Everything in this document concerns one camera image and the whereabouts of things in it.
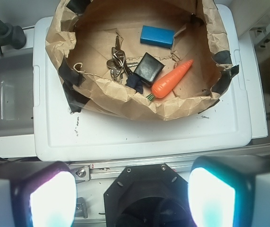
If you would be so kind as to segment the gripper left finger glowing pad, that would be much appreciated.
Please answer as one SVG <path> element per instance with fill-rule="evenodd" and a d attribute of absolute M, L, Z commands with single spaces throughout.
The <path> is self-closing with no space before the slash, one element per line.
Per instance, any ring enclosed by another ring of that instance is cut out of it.
<path fill-rule="evenodd" d="M 0 162 L 0 227 L 70 227 L 76 200 L 66 163 Z"/>

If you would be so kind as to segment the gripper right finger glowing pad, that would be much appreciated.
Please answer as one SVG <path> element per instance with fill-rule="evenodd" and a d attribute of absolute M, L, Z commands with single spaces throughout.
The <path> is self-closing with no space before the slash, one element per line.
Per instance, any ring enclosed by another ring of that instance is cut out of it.
<path fill-rule="evenodd" d="M 199 227 L 270 227 L 270 155 L 198 157 L 188 201 Z"/>

